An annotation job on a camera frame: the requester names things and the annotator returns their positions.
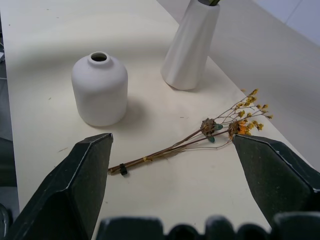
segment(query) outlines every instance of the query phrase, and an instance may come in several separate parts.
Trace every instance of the green leaf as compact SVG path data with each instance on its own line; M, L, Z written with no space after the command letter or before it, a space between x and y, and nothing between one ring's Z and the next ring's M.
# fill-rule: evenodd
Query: green leaf
M220 0L209 0L209 6L216 6L219 2Z
M223 127L224 127L224 126L221 125L221 124L215 124L213 129L214 129L215 131L218 131L218 130L221 130Z
M214 143L216 141L214 136L208 137L208 140L212 143Z

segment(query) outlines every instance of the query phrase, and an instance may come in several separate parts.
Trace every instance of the table surface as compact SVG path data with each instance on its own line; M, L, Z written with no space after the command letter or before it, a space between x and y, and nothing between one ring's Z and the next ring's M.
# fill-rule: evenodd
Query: table surface
M163 81L160 68L178 24L155 0L0 4L21 210L76 142L113 133L113 167L171 146L244 97L210 58L194 90L174 90ZM108 127L82 121L72 89L74 63L95 51L121 60L129 76L127 113ZM253 134L297 152L267 119L258 120L264 130ZM158 216L165 232L181 222L203 232L210 215L224 215L236 228L245 222L269 228L232 144L188 150L131 170L128 177L109 175L98 221Z

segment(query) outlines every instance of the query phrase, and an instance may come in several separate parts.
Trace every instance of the twisted white vase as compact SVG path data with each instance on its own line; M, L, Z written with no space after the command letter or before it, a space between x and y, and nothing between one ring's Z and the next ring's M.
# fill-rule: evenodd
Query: twisted white vase
M194 89L200 81L218 20L220 6L202 1L190 1L161 69L165 82L179 90Z

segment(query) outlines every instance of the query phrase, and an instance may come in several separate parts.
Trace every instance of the vase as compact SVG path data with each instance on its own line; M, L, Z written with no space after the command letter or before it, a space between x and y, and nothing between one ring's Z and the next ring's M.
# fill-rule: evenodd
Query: vase
M164 81L179 90L194 89L205 70L220 6L191 0L161 69Z
M118 59L94 52L76 62L71 79L78 113L86 123L108 126L125 115L128 73Z

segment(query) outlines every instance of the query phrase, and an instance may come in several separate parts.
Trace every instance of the dried flower stem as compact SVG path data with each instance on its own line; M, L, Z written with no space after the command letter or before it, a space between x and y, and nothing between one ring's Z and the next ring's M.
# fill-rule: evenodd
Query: dried flower stem
M169 153L172 153L172 152L178 154L180 151L183 151L187 146L208 139L207 137L203 137L203 138L201 138L201 139L194 140L194 141L192 141L192 142L188 142L188 143L186 143L186 144L184 144L184 145L179 146L180 144L186 142L187 140L189 140L190 138L192 138L193 136L195 136L195 135L196 135L197 133L199 133L200 131L201 131L201 129L195 131L193 134L189 135L189 136L186 137L184 140L181 140L181 141L175 143L175 144L172 145L171 147L165 148L165 149L163 149L163 150L161 150L161 151L155 152L155 153L150 154L150 155L148 155L148 156L146 156L146 157L141 157L141 158L139 158L139 159L137 159L137 160L127 162L127 163L124 164L124 166L125 166L126 168L129 168L129 167L136 166L136 165L138 165L138 164L142 164L142 163L144 163L144 162L146 162L146 161L153 161L154 159L165 158L166 155L167 155L167 157L169 157L168 154L169 154ZM222 132L219 132L219 133L217 133L217 134L214 134L212 137L215 137L215 136L218 136L218 135L227 133L227 132L228 132L228 130L222 131ZM111 167L111 168L108 169L108 172L109 172L110 174L118 173L118 172L120 172L120 166Z
M241 119L239 119L239 120L237 120L237 121L243 121L243 120L245 120L245 119L257 117L257 116L260 116L260 115L265 115L264 113L260 113L260 114L254 115L254 114L258 113L258 112L260 112L260 110L259 110L259 111L256 111L255 113L253 113L252 116L246 116L246 117L241 118ZM233 122L234 122L234 121L226 121L226 122L223 123L222 125L229 125L230 123L233 123Z
M225 145L229 144L232 141L232 139L228 140L225 144L221 146L197 146L197 147L188 147L186 148L187 150L189 149L220 149L223 148Z
M234 112L236 111L236 109L234 109L234 106L236 106L236 105L239 104L239 103L242 103L242 101L245 100L247 97L248 97L248 96L245 96L245 97L242 98L240 101L236 102L232 107L230 107L227 111L225 111L225 112L223 112L222 114L220 114L220 115L219 115L218 117L216 117L215 119L221 118L221 116L222 116L223 114L225 114L225 113L227 113L228 111L230 111L230 110L233 109L233 111L230 112L230 113L227 115L227 117L229 117L229 116L231 115L231 113L234 113Z

